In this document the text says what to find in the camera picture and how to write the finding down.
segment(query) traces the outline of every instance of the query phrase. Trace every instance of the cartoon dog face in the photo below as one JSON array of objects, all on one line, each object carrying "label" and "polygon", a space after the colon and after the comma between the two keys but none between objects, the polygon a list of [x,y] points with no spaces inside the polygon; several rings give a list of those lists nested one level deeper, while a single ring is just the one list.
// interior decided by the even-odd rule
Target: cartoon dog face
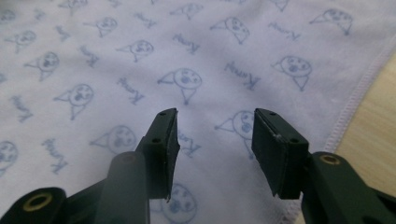
[{"label": "cartoon dog face", "polygon": [[117,22],[113,18],[106,17],[101,21],[97,22],[96,26],[101,30],[112,31],[117,27]]},{"label": "cartoon dog face", "polygon": [[154,47],[146,40],[139,40],[131,46],[131,52],[134,55],[147,56],[153,51]]},{"label": "cartoon dog face", "polygon": [[35,40],[35,33],[25,31],[20,35],[16,35],[15,41],[18,45],[29,45]]},{"label": "cartoon dog face", "polygon": [[183,7],[183,12],[187,15],[197,13],[199,10],[201,10],[203,7],[197,4],[188,4],[185,7]]},{"label": "cartoon dog face", "polygon": [[107,140],[108,148],[116,154],[134,150],[134,145],[136,144],[134,133],[126,126],[113,128]]},{"label": "cartoon dog face", "polygon": [[87,6],[88,2],[87,0],[69,0],[68,5],[70,8],[73,7],[84,7]]},{"label": "cartoon dog face", "polygon": [[171,223],[187,223],[197,212],[197,204],[189,191],[179,184],[174,184],[169,203],[162,202],[163,213]]},{"label": "cartoon dog face", "polygon": [[90,102],[93,97],[93,90],[90,86],[86,84],[79,84],[73,90],[71,90],[69,95],[69,101],[72,105],[86,105]]},{"label": "cartoon dog face", "polygon": [[249,111],[241,111],[233,117],[233,129],[244,139],[253,135],[254,115]]},{"label": "cartoon dog face", "polygon": [[334,23],[349,23],[352,22],[352,17],[348,14],[346,14],[343,11],[337,10],[337,9],[329,9],[323,13],[323,17],[327,21],[331,21]]},{"label": "cartoon dog face", "polygon": [[273,2],[280,11],[285,10],[286,6],[288,5],[289,0],[270,0]]},{"label": "cartoon dog face", "polygon": [[58,56],[53,52],[47,52],[38,59],[38,68],[41,71],[53,71],[59,64]]},{"label": "cartoon dog face", "polygon": [[18,150],[14,144],[5,141],[0,143],[0,173],[11,166],[18,157]]},{"label": "cartoon dog face", "polygon": [[15,20],[15,13],[13,11],[4,10],[0,12],[0,24],[5,24],[13,20]]},{"label": "cartoon dog face", "polygon": [[202,84],[201,77],[188,68],[181,68],[175,72],[175,83],[183,89],[197,89]]},{"label": "cartoon dog face", "polygon": [[250,31],[245,26],[245,24],[238,20],[236,17],[230,17],[227,18],[225,21],[220,21],[216,25],[210,27],[210,29],[226,29],[230,31],[241,45],[250,35]]},{"label": "cartoon dog face", "polygon": [[280,63],[280,66],[284,73],[292,77],[305,77],[312,72],[309,62],[295,56],[285,57]]},{"label": "cartoon dog face", "polygon": [[227,26],[227,29],[229,29],[234,35],[236,36],[248,36],[249,35],[249,30],[248,28],[242,23],[240,20],[238,20],[235,17],[228,18],[225,21],[225,24]]}]

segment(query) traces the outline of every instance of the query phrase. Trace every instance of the fabric hem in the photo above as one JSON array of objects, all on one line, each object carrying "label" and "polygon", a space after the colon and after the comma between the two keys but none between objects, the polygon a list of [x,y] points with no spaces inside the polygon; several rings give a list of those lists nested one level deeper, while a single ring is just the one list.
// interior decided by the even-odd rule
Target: fabric hem
[{"label": "fabric hem", "polygon": [[[358,83],[358,86],[352,92],[352,95],[349,97],[346,106],[341,111],[340,116],[335,122],[335,125],[332,129],[332,133],[330,134],[323,148],[324,151],[334,153],[334,151],[337,149],[345,131],[347,130],[347,126],[349,125],[349,122],[352,120],[352,117],[355,114],[356,110],[358,109],[362,99],[364,98],[367,91],[370,89],[375,78],[379,75],[379,71],[388,62],[389,58],[392,56],[395,50],[396,50],[396,35],[393,36],[393,38],[379,53],[379,55],[376,56],[374,61],[370,64],[368,71],[361,78],[361,80]],[[301,207],[300,207],[301,201],[302,199],[289,203],[288,207],[286,208],[285,214],[278,221],[278,223],[279,224],[294,223],[301,211]]]}]

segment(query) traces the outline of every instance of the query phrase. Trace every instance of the wooden surface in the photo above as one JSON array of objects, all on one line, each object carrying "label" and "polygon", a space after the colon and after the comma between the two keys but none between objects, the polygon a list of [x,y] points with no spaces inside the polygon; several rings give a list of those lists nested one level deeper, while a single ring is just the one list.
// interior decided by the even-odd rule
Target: wooden surface
[{"label": "wooden surface", "polygon": [[[336,154],[368,186],[396,196],[396,54],[365,95]],[[303,223],[300,215],[296,224]]]}]

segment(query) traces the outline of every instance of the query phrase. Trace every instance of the cloth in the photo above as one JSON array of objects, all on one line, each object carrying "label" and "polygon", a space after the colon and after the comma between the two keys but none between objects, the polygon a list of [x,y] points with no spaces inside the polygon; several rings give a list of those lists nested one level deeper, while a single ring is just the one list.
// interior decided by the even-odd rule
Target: cloth
[{"label": "cloth", "polygon": [[0,215],[106,177],[178,110],[173,199],[152,223],[291,223],[250,149],[273,110],[334,152],[396,45],[393,0],[0,2]]}]

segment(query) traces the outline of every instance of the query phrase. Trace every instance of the black plastic part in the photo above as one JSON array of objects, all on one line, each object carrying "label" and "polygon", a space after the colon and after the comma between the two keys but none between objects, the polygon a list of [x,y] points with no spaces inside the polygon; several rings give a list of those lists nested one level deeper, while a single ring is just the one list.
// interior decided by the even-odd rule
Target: black plastic part
[{"label": "black plastic part", "polygon": [[377,189],[373,189],[373,191],[375,192],[376,197],[378,197],[379,201],[381,201],[381,203],[384,204],[388,208],[388,210],[396,217],[396,198]]},{"label": "black plastic part", "polygon": [[274,195],[299,199],[308,147],[306,139],[278,114],[255,110],[252,150]]},{"label": "black plastic part", "polygon": [[179,150],[177,110],[167,109],[155,117],[136,149],[146,158],[150,199],[170,198]]},{"label": "black plastic part", "polygon": [[124,152],[111,162],[94,224],[147,224],[146,163],[140,152]]},{"label": "black plastic part", "polygon": [[93,223],[105,180],[67,198],[67,224]]},{"label": "black plastic part", "polygon": [[62,189],[34,190],[17,200],[0,220],[1,224],[64,224],[65,193]]},{"label": "black plastic part", "polygon": [[304,197],[301,203],[305,224],[329,223],[329,219],[323,207],[324,205],[325,204],[320,202],[314,186],[307,185],[306,188],[304,188]]},{"label": "black plastic part", "polygon": [[[342,157],[327,152],[316,152],[312,154],[306,168],[309,171],[311,188],[316,190],[326,213],[327,222],[324,223],[396,223],[393,214]],[[310,195],[310,191],[305,191],[304,197],[312,199],[316,196]],[[311,204],[311,215],[304,213],[304,217],[314,220],[312,223],[323,223],[312,217],[312,214],[320,212],[319,209]]]}]

